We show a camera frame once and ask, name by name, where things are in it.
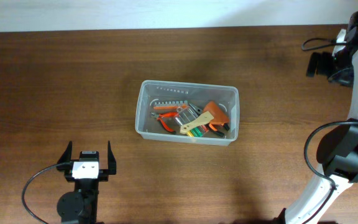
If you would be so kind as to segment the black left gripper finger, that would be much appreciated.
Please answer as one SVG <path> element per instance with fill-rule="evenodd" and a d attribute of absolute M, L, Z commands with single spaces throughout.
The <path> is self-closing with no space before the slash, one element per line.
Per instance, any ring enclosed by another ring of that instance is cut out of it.
<path fill-rule="evenodd" d="M 65 171 L 71 168 L 72 146 L 72 142 L 70 141 L 67 145 L 67 148 L 57 162 L 57 171 Z"/>
<path fill-rule="evenodd" d="M 117 173 L 117 163 L 112 152 L 111 142 L 108 141 L 108 174 L 109 175 L 116 175 Z"/>

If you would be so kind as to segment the red small cutting pliers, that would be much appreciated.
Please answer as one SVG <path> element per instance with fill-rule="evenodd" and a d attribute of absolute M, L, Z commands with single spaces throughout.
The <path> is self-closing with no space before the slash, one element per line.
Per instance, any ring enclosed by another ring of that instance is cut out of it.
<path fill-rule="evenodd" d="M 152 118 L 155 118 L 160 123 L 162 128 L 170 134 L 176 134 L 176 131 L 166 124 L 165 118 L 174 118 L 176 115 L 177 115 L 177 112 L 169 112 L 169 113 L 162 113 L 162 114 L 154 113 L 154 112 L 150 113 L 150 116 Z"/>

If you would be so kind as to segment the orange socket bit holder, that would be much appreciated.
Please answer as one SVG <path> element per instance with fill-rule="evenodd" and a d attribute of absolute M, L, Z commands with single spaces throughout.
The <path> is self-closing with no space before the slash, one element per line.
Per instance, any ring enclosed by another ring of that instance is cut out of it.
<path fill-rule="evenodd" d="M 177 108 L 187 108 L 188 102 L 185 101 L 155 101 L 152 108 L 155 110 L 176 110 Z"/>

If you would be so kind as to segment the clear screwdriver set case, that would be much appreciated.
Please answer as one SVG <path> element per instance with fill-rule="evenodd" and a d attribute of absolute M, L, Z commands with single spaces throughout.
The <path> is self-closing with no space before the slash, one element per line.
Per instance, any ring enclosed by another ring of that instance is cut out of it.
<path fill-rule="evenodd" d="M 177 108 L 177 114 L 174 116 L 174 120 L 181 127 L 184 124 L 188 124 L 194 121 L 198 115 L 196 112 L 188 107 L 188 108 Z M 208 129 L 205 125 L 197 126 L 186 132 L 186 135 L 189 137 L 203 137 L 208 132 Z"/>

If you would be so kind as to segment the orange black long-nose pliers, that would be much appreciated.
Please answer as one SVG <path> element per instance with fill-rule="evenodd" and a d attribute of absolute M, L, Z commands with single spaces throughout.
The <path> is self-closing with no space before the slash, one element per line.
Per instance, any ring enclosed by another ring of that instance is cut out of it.
<path fill-rule="evenodd" d="M 223 128 L 226 131 L 230 130 L 228 125 L 230 122 L 229 117 L 214 101 L 210 101 L 203 109 L 192 103 L 189 103 L 189 106 L 194 109 L 198 115 L 201 115 L 207 111 L 212 114 L 214 118 L 207 124 L 207 127 L 213 134 L 222 138 L 225 136 L 225 134 L 221 132 L 218 127 Z"/>

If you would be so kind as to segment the orange scraper wooden handle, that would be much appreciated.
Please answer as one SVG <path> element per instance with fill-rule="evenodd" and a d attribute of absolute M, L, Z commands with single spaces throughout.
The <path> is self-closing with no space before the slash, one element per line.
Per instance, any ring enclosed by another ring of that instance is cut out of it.
<path fill-rule="evenodd" d="M 175 119 L 180 125 L 180 132 L 192 137 L 202 137 L 206 132 L 211 131 L 223 138 L 225 134 L 218 129 L 218 126 L 226 131 L 230 130 L 229 117 L 214 101 L 210 101 L 204 108 L 189 103 L 187 108 L 178 109 Z"/>

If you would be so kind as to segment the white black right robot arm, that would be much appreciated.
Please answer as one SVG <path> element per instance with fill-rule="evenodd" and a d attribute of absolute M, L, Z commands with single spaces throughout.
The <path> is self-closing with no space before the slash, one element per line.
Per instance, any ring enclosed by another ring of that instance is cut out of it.
<path fill-rule="evenodd" d="M 345 121 L 324 124 L 308 136 L 303 155 L 313 177 L 273 223 L 319 223 L 338 196 L 358 182 L 358 11 L 335 39 L 322 42 L 316 47 L 301 46 L 312 53 L 306 74 L 351 87 L 351 107 Z"/>

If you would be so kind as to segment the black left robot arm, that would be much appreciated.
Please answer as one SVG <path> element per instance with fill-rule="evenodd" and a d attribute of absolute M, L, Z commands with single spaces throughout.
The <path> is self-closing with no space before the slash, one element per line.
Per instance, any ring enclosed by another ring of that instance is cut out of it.
<path fill-rule="evenodd" d="M 57 170 L 63 172 L 67 182 L 74 183 L 74 190 L 63 194 L 57 202 L 57 213 L 62 223 L 96 223 L 99 183 L 107 182 L 117 172 L 117 163 L 107 146 L 108 167 L 99 167 L 98 151 L 81 151 L 78 159 L 72 159 L 72 142 L 57 162 Z"/>

